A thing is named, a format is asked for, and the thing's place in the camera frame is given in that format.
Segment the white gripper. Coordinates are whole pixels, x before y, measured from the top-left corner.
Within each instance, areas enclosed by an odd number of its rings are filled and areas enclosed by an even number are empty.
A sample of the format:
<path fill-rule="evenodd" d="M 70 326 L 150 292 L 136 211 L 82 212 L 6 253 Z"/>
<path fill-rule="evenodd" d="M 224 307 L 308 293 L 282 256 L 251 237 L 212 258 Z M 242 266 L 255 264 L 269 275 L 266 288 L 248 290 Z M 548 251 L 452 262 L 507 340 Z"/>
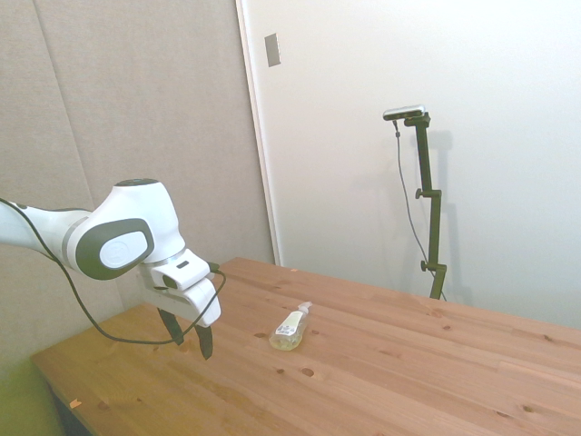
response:
<path fill-rule="evenodd" d="M 202 357 L 209 360 L 213 354 L 213 336 L 210 327 L 221 316 L 216 289 L 208 278 L 207 264 L 202 268 L 191 263 L 182 268 L 175 264 L 139 267 L 145 290 L 144 299 L 158 308 L 161 320 L 172 340 L 181 345 L 183 331 L 175 315 L 195 322 Z"/>

